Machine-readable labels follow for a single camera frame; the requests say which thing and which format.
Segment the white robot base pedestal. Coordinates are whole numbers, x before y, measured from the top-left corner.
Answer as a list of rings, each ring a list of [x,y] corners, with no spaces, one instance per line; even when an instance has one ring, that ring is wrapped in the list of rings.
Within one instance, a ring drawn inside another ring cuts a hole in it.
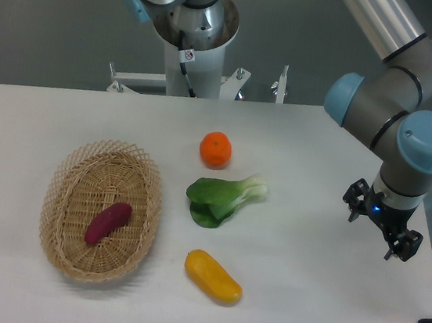
[[[168,96],[217,99],[225,50],[239,30],[232,0],[189,0],[154,20]]]

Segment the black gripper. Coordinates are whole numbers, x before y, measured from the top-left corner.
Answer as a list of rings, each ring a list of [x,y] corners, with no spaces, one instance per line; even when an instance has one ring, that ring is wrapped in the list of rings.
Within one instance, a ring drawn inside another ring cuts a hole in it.
[[[404,196],[386,185],[371,185],[361,178],[349,186],[342,200],[350,210],[349,222],[366,215],[383,231],[388,244],[384,260],[397,257],[402,262],[411,259],[421,246],[421,233],[408,230],[408,221],[423,201],[424,195]]]

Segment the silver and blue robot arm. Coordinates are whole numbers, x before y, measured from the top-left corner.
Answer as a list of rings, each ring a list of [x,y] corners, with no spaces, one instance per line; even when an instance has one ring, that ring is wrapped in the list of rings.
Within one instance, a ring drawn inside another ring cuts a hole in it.
[[[248,73],[222,77],[226,45],[236,36],[230,0],[123,0],[164,43],[166,93],[234,100]],[[381,161],[372,183],[357,180],[344,193],[351,219],[366,215],[388,244],[387,255],[411,259],[422,235],[407,222],[432,185],[432,39],[405,0],[343,0],[385,64],[366,80],[349,73],[328,90],[324,110]]]

